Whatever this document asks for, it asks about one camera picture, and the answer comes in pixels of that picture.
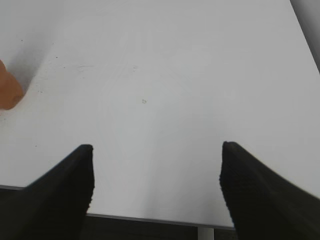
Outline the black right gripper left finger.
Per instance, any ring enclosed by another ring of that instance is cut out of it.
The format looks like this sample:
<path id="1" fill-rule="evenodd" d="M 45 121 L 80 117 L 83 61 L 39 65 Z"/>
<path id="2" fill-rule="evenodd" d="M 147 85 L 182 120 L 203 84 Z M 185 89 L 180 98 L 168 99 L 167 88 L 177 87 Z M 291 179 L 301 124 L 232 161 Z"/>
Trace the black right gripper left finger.
<path id="1" fill-rule="evenodd" d="M 82 144 L 23 188 L 0 188 L 2 240 L 78 240 L 95 187 L 93 146 Z"/>

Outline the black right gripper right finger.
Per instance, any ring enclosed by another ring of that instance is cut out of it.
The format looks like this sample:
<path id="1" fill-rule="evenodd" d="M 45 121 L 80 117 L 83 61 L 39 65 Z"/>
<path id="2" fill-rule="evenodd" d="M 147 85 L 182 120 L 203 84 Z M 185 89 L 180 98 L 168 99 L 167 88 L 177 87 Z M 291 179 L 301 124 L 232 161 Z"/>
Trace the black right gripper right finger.
<path id="1" fill-rule="evenodd" d="M 219 184 L 240 240 L 318 240 L 320 200 L 236 142 L 222 145 Z"/>

